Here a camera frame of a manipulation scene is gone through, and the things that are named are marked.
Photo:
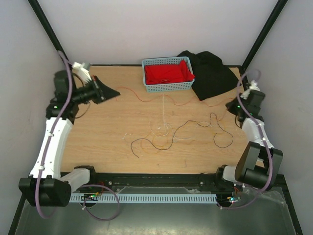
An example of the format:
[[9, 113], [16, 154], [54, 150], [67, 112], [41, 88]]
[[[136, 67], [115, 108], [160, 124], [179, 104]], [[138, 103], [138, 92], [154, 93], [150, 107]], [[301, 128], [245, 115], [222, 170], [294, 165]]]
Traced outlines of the white zip tie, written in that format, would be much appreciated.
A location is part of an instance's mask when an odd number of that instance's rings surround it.
[[166, 128], [166, 124], [165, 124], [165, 98], [164, 98], [163, 93], [162, 93], [161, 97], [162, 97], [162, 124], [163, 124], [163, 127]]

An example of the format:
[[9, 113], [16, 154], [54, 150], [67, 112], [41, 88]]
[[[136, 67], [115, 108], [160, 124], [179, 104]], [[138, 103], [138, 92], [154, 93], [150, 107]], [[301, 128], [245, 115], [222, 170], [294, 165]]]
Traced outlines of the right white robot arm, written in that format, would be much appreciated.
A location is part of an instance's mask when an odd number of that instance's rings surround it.
[[222, 165], [214, 178], [214, 186], [218, 190], [226, 190], [232, 183], [242, 183], [254, 188], [269, 190], [272, 188], [283, 152], [274, 148], [267, 138], [264, 119], [259, 115], [265, 94], [252, 90], [241, 101], [234, 98], [226, 104], [227, 110], [235, 115], [235, 123], [247, 137], [247, 146], [236, 166]]

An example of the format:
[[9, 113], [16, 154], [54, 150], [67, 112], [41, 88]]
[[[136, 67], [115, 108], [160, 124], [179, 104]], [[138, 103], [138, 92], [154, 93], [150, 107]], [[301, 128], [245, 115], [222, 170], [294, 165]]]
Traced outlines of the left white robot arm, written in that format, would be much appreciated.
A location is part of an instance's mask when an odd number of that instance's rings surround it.
[[54, 74], [55, 93], [46, 108], [46, 131], [36, 163], [27, 178], [21, 178], [19, 189], [32, 206], [65, 207], [71, 194], [84, 186], [97, 186], [95, 168], [81, 165], [64, 176], [61, 163], [66, 141], [71, 132], [80, 104], [92, 101], [100, 104], [120, 95], [104, 85], [97, 76], [79, 88], [74, 83], [75, 74], [58, 71]]

